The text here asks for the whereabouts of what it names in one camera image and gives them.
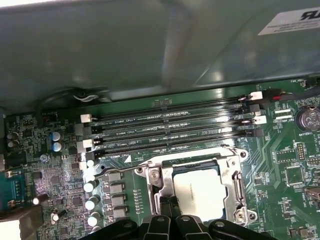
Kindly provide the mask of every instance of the cpu socket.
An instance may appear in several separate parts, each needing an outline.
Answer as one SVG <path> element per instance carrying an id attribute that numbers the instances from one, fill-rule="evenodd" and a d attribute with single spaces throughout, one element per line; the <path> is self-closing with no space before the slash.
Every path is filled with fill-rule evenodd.
<path id="1" fill-rule="evenodd" d="M 192 157 L 197 160 L 173 164 Z M 247 209 L 242 180 L 241 162 L 247 158 L 244 149 L 222 146 L 156 156 L 135 173 L 146 178 L 153 215 L 161 214 L 160 197 L 176 196 L 183 215 L 197 216 L 203 223 L 226 219 L 246 226 L 257 219 L 257 213 Z"/>

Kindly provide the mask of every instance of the motherboard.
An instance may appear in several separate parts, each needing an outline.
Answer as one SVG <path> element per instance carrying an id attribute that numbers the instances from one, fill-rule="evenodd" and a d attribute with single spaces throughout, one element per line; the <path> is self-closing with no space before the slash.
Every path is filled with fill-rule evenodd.
<path id="1" fill-rule="evenodd" d="M 43 111 L 41 124 L 33 113 L 9 115 L 0 210 L 41 204 L 38 240 L 77 240 L 117 220 L 141 223 L 158 214 L 150 195 L 161 192 L 157 181 L 170 168 L 180 173 L 174 191 L 186 212 L 204 223 L 228 219 L 230 205 L 216 200 L 217 192 L 222 200 L 226 193 L 214 170 L 227 156 L 240 166 L 245 192 L 244 212 L 233 221 L 279 240 L 319 239 L 320 97 L 246 102 L 265 90 L 290 95 L 315 84 L 295 78 Z M 184 167 L 195 161 L 206 164 L 201 174 Z M 201 196 L 193 209 L 184 206 L 191 185 L 192 200 L 201 192 L 212 200 Z"/>

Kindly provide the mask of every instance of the black wire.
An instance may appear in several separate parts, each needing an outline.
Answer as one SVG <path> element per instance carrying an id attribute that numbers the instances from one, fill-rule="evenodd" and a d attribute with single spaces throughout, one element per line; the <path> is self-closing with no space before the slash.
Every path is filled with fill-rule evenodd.
<path id="1" fill-rule="evenodd" d="M 320 95 L 320 85 L 315 86 L 307 91 L 282 95 L 280 101 L 302 100 L 316 97 L 318 95 Z"/>

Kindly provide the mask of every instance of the sticker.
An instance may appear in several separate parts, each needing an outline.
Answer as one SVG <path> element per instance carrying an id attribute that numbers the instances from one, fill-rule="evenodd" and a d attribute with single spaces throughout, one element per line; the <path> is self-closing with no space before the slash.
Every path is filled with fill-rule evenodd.
<path id="1" fill-rule="evenodd" d="M 258 35 L 317 28 L 320 28 L 320 7 L 280 12 Z"/>

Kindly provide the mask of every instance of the green circuit board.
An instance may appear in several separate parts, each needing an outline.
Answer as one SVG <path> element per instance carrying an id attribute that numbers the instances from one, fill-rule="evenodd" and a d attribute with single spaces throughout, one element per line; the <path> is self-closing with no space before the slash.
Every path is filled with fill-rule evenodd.
<path id="1" fill-rule="evenodd" d="M 126 140 L 126 136 L 118 138 L 122 133 L 130 134 L 131 130 L 135 130 L 135 134 L 142 129 L 145 132 L 146 129 L 153 128 L 154 131 L 157 126 L 149 124 L 146 119 L 142 126 L 128 128 L 125 123 L 134 121 L 132 116 L 125 114 L 120 117 L 117 114 L 231 98 L 269 88 L 297 93 L 304 91 L 306 85 L 302 78 L 287 79 L 112 102 L 85 108 L 59 109 L 43 112 L 44 125 L 41 128 L 37 127 L 33 114 L 7 116 L 6 131 L 17 133 L 15 141 L 18 145 L 8 148 L 6 164 L 7 168 L 13 169 L 23 164 L 26 179 L 25 202 L 31 203 L 31 199 L 41 193 L 48 193 L 50 196 L 49 201 L 42 204 L 45 224 L 38 230 L 38 239 L 76 240 L 89 234 L 92 227 L 88 225 L 87 219 L 91 212 L 85 209 L 85 202 L 92 195 L 98 195 L 101 198 L 95 210 L 102 216 L 98 226 L 104 227 L 111 224 L 115 218 L 114 209 L 110 207 L 110 187 L 115 185 L 121 185 L 121 194 L 125 196 L 125 208 L 119 208 L 120 217 L 141 223 L 144 217 L 151 214 L 146 179 L 137 176 L 133 171 L 122 173 L 120 179 L 116 181 L 110 181 L 108 176 L 101 178 L 99 185 L 92 193 L 84 192 L 83 170 L 86 169 L 85 158 L 88 155 L 77 152 L 77 142 L 86 137 L 83 133 L 79 134 L 75 128 L 75 125 L 80 128 L 86 126 L 81 125 L 80 115 L 82 114 L 104 116 L 108 119 L 105 125 L 116 126 L 113 130 L 104 132 L 104 136 L 112 144 L 106 147 L 110 152 L 99 158 L 100 168 L 126 168 L 154 156 L 207 149 L 221 144 L 246 149 L 249 157 L 242 166 L 246 199 L 248 208 L 258 213 L 258 220 L 249 228 L 257 232 L 268 232 L 279 240 L 319 239 L 320 208 L 317 208 L 317 204 L 306 195 L 305 188 L 318 186 L 320 182 L 320 174 L 318 174 L 318 171 L 320 172 L 320 134 L 317 131 L 302 131 L 297 126 L 295 117 L 303 107 L 320 106 L 320 97 L 297 101 L 276 101 L 270 104 L 267 109 L 261 110 L 261 114 L 266 116 L 267 123 L 261 125 L 264 136 L 260 137 L 240 136 L 215 140 L 210 138 L 211 135 L 217 134 L 215 128 L 211 129 L 209 126 L 208 129 L 203 130 L 187 128 L 183 132 L 184 136 L 189 134 L 188 138 L 192 135 L 192 138 L 197 137 L 203 141 L 177 144 L 174 147 L 158 145 L 154 147 L 152 142 L 158 144 L 164 141 L 161 139 L 164 136 L 159 134 L 156 138 L 154 136 L 144 138 L 144 142 L 139 143 L 151 144 L 151 147 L 145 150 L 127 150 L 129 145 L 138 143 Z M 194 112 L 194 116 L 210 111 L 211 109 L 205 106 L 199 107 Z M 243 120 L 247 117 L 250 117 L 250 113 L 238 114 L 232 120 Z M 209 119 L 194 117 L 188 127 L 196 127 L 200 123 L 209 125 Z M 185 123 L 186 121 L 183 120 L 175 122 L 178 125 Z M 59 152 L 53 151 L 51 139 L 52 133 L 57 131 L 63 135 L 65 146 Z M 68 214 L 57 224 L 52 224 L 50 214 L 60 209 L 67 209 Z"/>

